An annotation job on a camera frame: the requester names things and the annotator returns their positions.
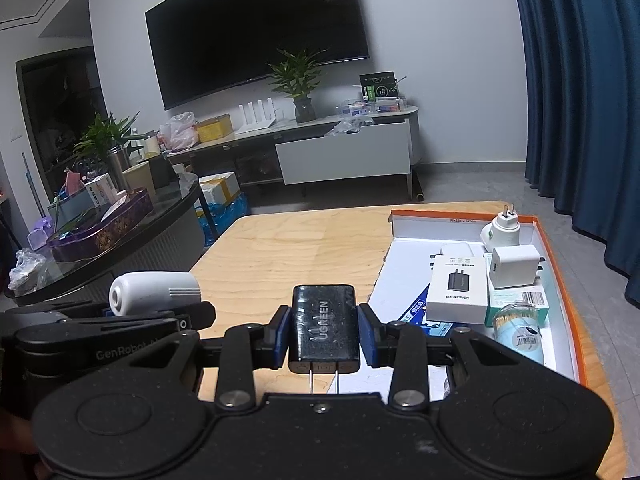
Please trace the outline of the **white charger box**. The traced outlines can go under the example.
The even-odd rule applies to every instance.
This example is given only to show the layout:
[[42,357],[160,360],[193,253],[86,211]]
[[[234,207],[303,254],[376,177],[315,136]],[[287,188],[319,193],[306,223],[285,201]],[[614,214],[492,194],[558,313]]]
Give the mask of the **white charger box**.
[[437,256],[425,307],[429,321],[483,325],[488,308],[485,259]]

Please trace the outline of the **black Ugreen charger plug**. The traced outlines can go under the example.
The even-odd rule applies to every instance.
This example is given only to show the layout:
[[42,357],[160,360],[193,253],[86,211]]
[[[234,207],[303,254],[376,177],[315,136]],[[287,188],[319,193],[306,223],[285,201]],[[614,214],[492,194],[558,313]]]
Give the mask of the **black Ugreen charger plug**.
[[292,296],[292,333],[288,336],[288,369],[314,376],[331,375],[340,392],[342,375],[360,369],[358,312],[352,285],[297,285]]

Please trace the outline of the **white mosquito repellent heater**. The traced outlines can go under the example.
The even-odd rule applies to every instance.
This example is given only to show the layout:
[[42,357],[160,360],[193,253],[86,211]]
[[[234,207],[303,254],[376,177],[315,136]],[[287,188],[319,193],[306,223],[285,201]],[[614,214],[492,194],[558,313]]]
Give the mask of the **white mosquito repellent heater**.
[[190,306],[202,295],[189,272],[139,271],[115,278],[107,299],[114,315],[128,316]]

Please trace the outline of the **clear toothpick jar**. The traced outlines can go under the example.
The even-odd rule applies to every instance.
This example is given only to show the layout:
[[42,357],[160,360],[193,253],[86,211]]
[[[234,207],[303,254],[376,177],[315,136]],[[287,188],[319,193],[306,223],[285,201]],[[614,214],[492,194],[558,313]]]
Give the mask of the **clear toothpick jar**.
[[536,310],[528,304],[509,304],[502,308],[492,322],[495,340],[504,346],[542,364],[542,336]]

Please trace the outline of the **white charger plug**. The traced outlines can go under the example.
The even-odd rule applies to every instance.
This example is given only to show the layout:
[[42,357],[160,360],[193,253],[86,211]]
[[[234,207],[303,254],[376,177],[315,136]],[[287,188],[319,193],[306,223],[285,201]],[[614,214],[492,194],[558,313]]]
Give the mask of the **white charger plug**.
[[494,289],[533,285],[541,254],[534,245],[495,247],[491,253],[488,278]]

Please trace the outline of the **white charger in tray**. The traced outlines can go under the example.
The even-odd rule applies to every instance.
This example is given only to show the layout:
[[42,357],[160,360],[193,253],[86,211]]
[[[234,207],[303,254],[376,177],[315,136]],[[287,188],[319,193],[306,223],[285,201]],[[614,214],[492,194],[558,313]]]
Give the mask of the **white charger in tray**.
[[445,243],[436,254],[430,255],[428,265],[433,269],[436,264],[452,266],[456,272],[477,268],[485,259],[485,249],[467,242]]

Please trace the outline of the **orange white box tray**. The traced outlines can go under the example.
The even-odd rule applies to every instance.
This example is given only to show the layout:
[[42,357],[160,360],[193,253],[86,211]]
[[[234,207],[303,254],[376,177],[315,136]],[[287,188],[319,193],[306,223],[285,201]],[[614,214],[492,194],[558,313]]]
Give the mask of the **orange white box tray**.
[[[378,318],[383,322],[398,321],[420,292],[430,286],[430,255],[439,252],[445,243],[480,245],[480,228],[488,219],[488,214],[470,212],[392,212],[393,240],[368,300]],[[585,386],[588,380],[578,335],[579,318],[538,220],[526,217],[521,221],[520,240],[526,245],[534,245],[544,257],[538,272],[549,301],[546,324],[539,326],[544,366]]]

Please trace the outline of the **black round side table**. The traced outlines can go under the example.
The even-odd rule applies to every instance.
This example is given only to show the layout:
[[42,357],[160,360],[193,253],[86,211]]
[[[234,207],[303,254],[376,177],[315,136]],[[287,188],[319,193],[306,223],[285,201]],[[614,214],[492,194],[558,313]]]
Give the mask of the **black round side table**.
[[111,282],[136,271],[189,271],[205,252],[194,205],[204,203],[198,177],[184,174],[151,197],[153,211],[112,249],[91,259],[57,262],[47,243],[36,251],[43,260],[25,284],[7,289],[20,307],[63,300],[99,301]]

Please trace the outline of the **yellow box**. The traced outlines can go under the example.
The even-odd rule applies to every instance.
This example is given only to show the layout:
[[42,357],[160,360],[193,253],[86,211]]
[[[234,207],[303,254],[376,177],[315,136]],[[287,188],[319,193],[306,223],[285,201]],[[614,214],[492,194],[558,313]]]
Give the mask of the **yellow box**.
[[198,140],[201,143],[222,139],[233,132],[229,114],[198,120],[195,124],[195,129],[198,133]]

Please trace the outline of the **pink plastic bag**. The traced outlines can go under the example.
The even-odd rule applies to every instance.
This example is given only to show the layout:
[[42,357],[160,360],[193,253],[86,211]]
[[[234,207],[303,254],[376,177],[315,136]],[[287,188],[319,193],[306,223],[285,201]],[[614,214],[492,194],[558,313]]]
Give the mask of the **pink plastic bag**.
[[171,152],[181,152],[193,148],[200,138],[196,131],[196,120],[192,112],[172,116],[160,126],[160,137]]

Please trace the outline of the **white router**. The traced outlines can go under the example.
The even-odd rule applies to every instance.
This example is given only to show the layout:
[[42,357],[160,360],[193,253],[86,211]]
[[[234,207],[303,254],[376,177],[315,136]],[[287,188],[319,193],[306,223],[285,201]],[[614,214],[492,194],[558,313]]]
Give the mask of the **white router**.
[[276,109],[271,98],[248,102],[239,106],[242,125],[236,133],[250,133],[268,129],[277,121]]

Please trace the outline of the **clear boxes on cabinet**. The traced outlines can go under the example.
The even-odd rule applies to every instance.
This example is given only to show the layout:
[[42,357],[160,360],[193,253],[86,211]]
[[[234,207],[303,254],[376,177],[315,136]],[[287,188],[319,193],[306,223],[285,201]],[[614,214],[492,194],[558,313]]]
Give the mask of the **clear boxes on cabinet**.
[[338,117],[370,116],[381,114],[413,113],[418,108],[401,98],[382,98],[373,101],[347,100],[337,105]]

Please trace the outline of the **black green product box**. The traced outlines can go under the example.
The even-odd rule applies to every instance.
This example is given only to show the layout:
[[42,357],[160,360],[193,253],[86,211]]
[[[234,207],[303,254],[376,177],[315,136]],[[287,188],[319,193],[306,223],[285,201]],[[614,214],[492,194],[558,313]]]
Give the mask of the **black green product box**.
[[397,79],[394,72],[362,74],[359,76],[359,80],[364,102],[398,97]]

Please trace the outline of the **potted green plant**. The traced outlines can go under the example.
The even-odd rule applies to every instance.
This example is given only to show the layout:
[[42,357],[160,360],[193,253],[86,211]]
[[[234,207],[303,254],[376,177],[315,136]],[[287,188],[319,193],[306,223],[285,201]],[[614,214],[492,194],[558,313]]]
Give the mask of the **potted green plant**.
[[323,50],[300,50],[297,53],[279,49],[282,58],[277,63],[269,63],[270,86],[273,91],[284,93],[294,103],[295,120],[306,124],[317,119],[311,92],[320,84],[321,67],[318,58]]

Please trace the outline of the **blue curtain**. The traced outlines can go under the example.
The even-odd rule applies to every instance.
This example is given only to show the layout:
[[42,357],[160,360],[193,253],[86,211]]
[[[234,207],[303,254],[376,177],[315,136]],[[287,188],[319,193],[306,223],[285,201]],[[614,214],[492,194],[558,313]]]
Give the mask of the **blue curtain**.
[[639,302],[639,0],[516,0],[527,87],[525,177]]

